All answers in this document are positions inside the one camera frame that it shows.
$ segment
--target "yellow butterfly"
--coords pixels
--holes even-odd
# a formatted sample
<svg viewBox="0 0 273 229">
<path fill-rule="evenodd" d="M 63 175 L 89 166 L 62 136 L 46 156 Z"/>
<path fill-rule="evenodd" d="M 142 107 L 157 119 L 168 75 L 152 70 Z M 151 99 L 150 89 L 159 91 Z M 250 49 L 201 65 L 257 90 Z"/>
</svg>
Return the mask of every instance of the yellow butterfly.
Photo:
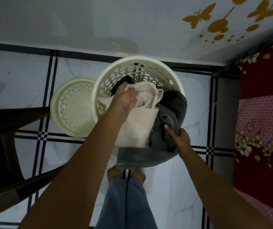
<svg viewBox="0 0 273 229">
<path fill-rule="evenodd" d="M 201 21 L 201 19 L 204 21 L 208 21 L 211 18 L 210 13 L 213 11 L 215 5 L 216 3 L 209 5 L 202 11 L 202 13 L 200 13 L 202 9 L 198 12 L 194 12 L 194 15 L 185 17 L 183 21 L 190 23 L 190 25 L 192 26 L 191 28 L 195 29 L 198 21 Z"/>
<path fill-rule="evenodd" d="M 264 18 L 273 16 L 273 4 L 271 7 L 269 7 L 269 0 L 263 0 L 255 11 L 251 12 L 248 15 L 248 18 L 256 16 L 255 22 L 259 22 L 263 20 Z"/>
</svg>

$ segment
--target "wooden furniture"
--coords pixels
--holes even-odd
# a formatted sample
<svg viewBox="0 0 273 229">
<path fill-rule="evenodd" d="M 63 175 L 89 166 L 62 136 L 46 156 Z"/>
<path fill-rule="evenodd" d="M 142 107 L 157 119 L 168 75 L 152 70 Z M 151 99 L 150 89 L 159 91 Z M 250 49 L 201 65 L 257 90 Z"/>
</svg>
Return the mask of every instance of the wooden furniture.
<svg viewBox="0 0 273 229">
<path fill-rule="evenodd" d="M 15 148 L 16 131 L 50 114 L 49 107 L 0 110 L 0 212 L 50 183 L 64 166 L 24 179 Z"/>
</svg>

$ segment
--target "tile floor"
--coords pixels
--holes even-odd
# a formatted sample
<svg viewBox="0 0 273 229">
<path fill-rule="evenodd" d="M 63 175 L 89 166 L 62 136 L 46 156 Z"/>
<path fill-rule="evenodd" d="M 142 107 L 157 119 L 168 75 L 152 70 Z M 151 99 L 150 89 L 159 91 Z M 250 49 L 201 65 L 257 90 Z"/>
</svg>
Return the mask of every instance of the tile floor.
<svg viewBox="0 0 273 229">
<path fill-rule="evenodd" d="M 0 109 L 48 106 L 52 94 L 62 83 L 75 77 L 96 80 L 108 65 L 105 62 L 0 51 Z M 182 127 L 207 164 L 231 183 L 239 81 L 218 78 L 211 84 L 207 75 L 176 74 L 188 102 Z M 37 143 L 42 132 L 47 134 L 47 138 Z M 63 134 L 49 117 L 41 123 L 37 121 L 23 127 L 16 134 L 15 142 L 24 177 L 66 163 L 82 141 Z M 109 161 L 107 169 L 114 164 Z M 209 219 L 201 200 L 178 156 L 145 169 L 145 174 L 144 188 L 158 228 L 213 228 L 212 224 L 208 225 Z M 16 228 L 44 189 L 0 213 L 0 228 Z M 105 174 L 90 226 L 96 225 L 107 189 Z"/>
</svg>

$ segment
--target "person's left hand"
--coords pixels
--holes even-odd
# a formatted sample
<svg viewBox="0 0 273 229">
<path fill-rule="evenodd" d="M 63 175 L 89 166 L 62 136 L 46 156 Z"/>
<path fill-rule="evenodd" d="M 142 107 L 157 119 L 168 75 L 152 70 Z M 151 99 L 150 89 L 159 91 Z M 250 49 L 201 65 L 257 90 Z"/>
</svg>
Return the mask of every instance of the person's left hand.
<svg viewBox="0 0 273 229">
<path fill-rule="evenodd" d="M 123 119 L 123 122 L 126 121 L 129 112 L 135 106 L 137 102 L 136 97 L 138 95 L 138 91 L 136 91 L 134 87 L 124 91 L 127 85 L 127 82 L 124 82 L 118 87 L 108 108 L 108 110 L 113 111 L 119 118 Z"/>
</svg>

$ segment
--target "perforated lid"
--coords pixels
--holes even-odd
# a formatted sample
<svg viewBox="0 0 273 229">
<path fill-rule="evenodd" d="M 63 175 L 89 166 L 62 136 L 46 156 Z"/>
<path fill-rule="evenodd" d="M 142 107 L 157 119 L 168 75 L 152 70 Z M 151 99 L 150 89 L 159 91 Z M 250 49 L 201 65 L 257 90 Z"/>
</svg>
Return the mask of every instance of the perforated lid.
<svg viewBox="0 0 273 229">
<path fill-rule="evenodd" d="M 95 122 L 91 111 L 91 94 L 95 80 L 71 79 L 62 84 L 51 101 L 51 116 L 67 135 L 87 137 Z"/>
</svg>

